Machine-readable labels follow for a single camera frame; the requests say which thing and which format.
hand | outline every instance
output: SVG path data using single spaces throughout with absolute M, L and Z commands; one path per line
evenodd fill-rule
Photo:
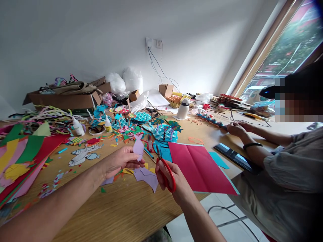
M 254 132 L 256 127 L 252 124 L 249 124 L 245 121 L 236 121 L 237 124 L 239 124 L 241 127 L 243 127 L 247 132 Z
M 183 173 L 179 169 L 178 165 L 171 163 L 169 161 L 166 161 L 169 168 L 172 170 L 173 176 L 175 178 L 175 183 L 176 183 L 176 190 L 173 193 L 173 197 L 175 202 L 178 205 L 183 205 L 185 202 L 192 201 L 193 199 L 196 199 L 196 196 L 189 186 L 186 178 L 184 177 Z M 161 172 L 166 176 L 166 178 L 169 181 L 170 186 L 172 187 L 172 180 L 171 176 L 168 172 L 168 169 L 164 165 L 162 161 L 157 162 L 155 172 L 157 174 L 157 179 L 159 182 L 159 185 L 161 189 L 164 191 L 166 186 L 164 184 L 164 179 L 161 175 Z
M 246 133 L 245 129 L 236 122 L 230 123 L 226 127 L 231 135 L 235 135 L 237 137 L 241 137 Z
M 141 161 L 137 161 L 139 155 L 133 151 L 132 146 L 124 146 L 99 162 L 106 179 L 115 176 L 123 168 L 145 167 L 145 160 L 142 158 Z

gray shirt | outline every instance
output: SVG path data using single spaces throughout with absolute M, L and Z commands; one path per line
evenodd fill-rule
M 282 152 L 264 159 L 266 172 L 245 172 L 244 180 L 292 240 L 303 241 L 321 207 L 323 127 L 292 137 Z

scissor handle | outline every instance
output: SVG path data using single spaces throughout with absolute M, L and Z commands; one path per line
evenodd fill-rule
M 171 189 L 171 186 L 170 186 L 170 184 L 169 184 L 169 181 L 168 181 L 168 179 L 167 179 L 167 177 L 166 177 L 166 175 L 162 172 L 162 171 L 160 171 L 160 173 L 161 173 L 161 176 L 163 177 L 163 179 L 164 179 L 164 184 L 165 184 L 165 187 L 167 187 L 167 189 L 171 192 L 171 193 L 174 193 L 175 192 L 175 190 L 176 190 L 176 183 L 175 183 L 175 178 L 174 178 L 174 175 L 173 175 L 173 172 L 172 172 L 172 170 L 170 169 L 170 167 L 169 167 L 169 165 L 167 164 L 167 162 L 163 159 L 163 158 L 161 158 L 161 159 L 157 159 L 157 162 L 159 161 L 159 160 L 161 160 L 162 162 L 163 162 L 163 164 L 166 166 L 166 168 L 167 168 L 167 170 L 168 170 L 168 172 L 169 172 L 169 174 L 170 174 L 170 176 L 171 176 L 171 180 L 172 180 L 172 183 L 173 183 L 173 188 Z

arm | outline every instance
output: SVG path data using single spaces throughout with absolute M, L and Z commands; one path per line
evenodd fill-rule
M 240 126 L 238 123 L 231 123 L 227 125 L 228 132 L 232 135 L 239 137 L 244 145 L 250 143 L 256 143 L 256 141 L 248 135 L 246 130 Z M 267 151 L 264 147 L 261 146 L 249 146 L 246 149 L 246 152 L 250 160 L 256 165 L 264 168 L 263 160 L 268 156 L 273 156 L 272 153 Z
M 173 193 L 173 197 L 184 213 L 194 241 L 225 242 L 225 238 L 196 198 L 179 167 L 169 161 L 166 162 L 172 170 L 176 182 L 176 191 Z M 161 189 L 165 190 L 161 172 L 165 174 L 170 183 L 171 178 L 161 161 L 157 163 L 155 172 Z
M 256 127 L 252 124 L 248 124 L 244 121 L 237 121 L 236 123 L 242 126 L 247 132 L 252 132 L 256 135 L 259 135 L 260 137 L 263 137 L 269 142 L 272 142 L 274 144 L 278 144 L 286 147 L 293 141 L 293 138 L 291 135 L 267 131 L 263 128 Z
M 51 241 L 101 183 L 121 168 L 144 167 L 138 164 L 132 147 L 122 147 L 81 173 L 57 191 L 0 227 L 3 241 Z

white glue bottle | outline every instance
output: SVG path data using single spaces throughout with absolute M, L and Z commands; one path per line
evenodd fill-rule
M 182 104 L 179 106 L 178 108 L 178 113 L 176 115 L 176 117 L 178 119 L 185 119 L 187 114 L 188 114 L 188 110 L 189 110 L 189 99 L 188 98 L 184 98 L 182 101 Z
M 80 124 L 80 122 L 77 121 L 74 117 L 72 117 L 72 118 L 73 118 L 73 128 L 76 131 L 76 134 L 78 136 L 85 135 L 82 124 Z
M 112 132 L 112 125 L 110 123 L 110 120 L 108 119 L 108 116 L 106 115 L 105 116 L 105 130 L 108 132 L 108 133 L 111 133 Z

